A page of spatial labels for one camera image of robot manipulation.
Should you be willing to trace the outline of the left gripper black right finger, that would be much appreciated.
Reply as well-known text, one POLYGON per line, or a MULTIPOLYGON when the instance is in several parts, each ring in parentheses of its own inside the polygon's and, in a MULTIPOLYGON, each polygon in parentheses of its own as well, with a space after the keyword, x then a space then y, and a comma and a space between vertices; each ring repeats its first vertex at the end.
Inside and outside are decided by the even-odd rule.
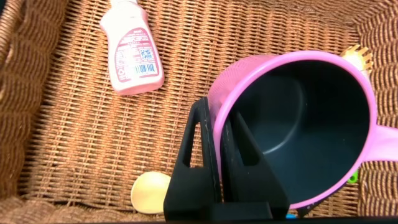
POLYGON ((234 110, 221 135, 224 198, 259 217, 284 218, 289 200, 241 113, 234 110))

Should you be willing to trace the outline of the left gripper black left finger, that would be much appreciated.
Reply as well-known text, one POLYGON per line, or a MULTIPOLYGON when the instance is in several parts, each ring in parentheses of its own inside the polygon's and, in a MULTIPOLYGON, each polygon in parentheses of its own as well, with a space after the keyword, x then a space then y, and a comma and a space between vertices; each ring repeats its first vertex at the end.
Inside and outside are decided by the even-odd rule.
POLYGON ((164 200, 166 218, 208 218, 221 202, 221 187, 208 98, 192 104, 164 200), (203 167, 190 167, 196 125, 200 125, 203 167))

